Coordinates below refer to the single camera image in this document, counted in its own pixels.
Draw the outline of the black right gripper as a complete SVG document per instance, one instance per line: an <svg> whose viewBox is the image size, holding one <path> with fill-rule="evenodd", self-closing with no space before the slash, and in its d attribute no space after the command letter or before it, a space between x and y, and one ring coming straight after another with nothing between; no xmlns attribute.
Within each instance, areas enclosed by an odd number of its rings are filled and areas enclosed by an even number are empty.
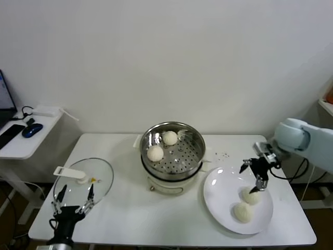
<svg viewBox="0 0 333 250"><path fill-rule="evenodd" d="M249 194L265 191L268 181L267 173L271 165L264 157L244 159L239 174L243 173L249 167L256 177L255 186L249 191Z"/></svg>

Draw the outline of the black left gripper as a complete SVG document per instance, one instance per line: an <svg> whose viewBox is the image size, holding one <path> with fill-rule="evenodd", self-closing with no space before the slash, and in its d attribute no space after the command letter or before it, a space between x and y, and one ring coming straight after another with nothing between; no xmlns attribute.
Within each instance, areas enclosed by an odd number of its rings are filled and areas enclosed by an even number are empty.
<svg viewBox="0 0 333 250"><path fill-rule="evenodd" d="M67 190L65 184L61 191L52 201L54 218L57 226L54 230L53 243L73 243L72 235L77 222L82 220L82 214L88 214L94 207L94 185L91 184L87 200L81 207L66 206L62 207L62 201Z"/></svg>

